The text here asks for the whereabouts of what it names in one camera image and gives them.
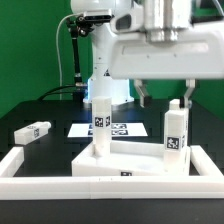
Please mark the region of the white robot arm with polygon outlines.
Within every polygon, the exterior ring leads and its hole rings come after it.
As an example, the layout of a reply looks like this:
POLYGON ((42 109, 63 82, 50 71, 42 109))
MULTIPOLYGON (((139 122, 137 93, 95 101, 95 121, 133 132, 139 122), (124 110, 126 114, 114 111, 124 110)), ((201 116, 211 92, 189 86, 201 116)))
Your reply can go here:
POLYGON ((146 80, 224 79, 224 19, 194 24, 191 7, 192 0, 71 0, 78 34, 92 37, 84 102, 131 102, 130 80, 146 105, 146 80))

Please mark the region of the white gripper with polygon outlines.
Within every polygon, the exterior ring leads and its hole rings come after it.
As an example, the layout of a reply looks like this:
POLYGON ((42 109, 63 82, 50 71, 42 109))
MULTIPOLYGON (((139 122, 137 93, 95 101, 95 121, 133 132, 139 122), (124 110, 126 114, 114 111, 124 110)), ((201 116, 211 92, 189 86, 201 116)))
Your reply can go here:
POLYGON ((195 79, 224 79, 224 32, 193 28, 175 42, 147 42, 143 33, 119 35, 113 42, 109 73, 114 79, 137 79, 140 106, 150 105, 147 82, 139 79, 188 79, 180 108, 191 108, 195 79))

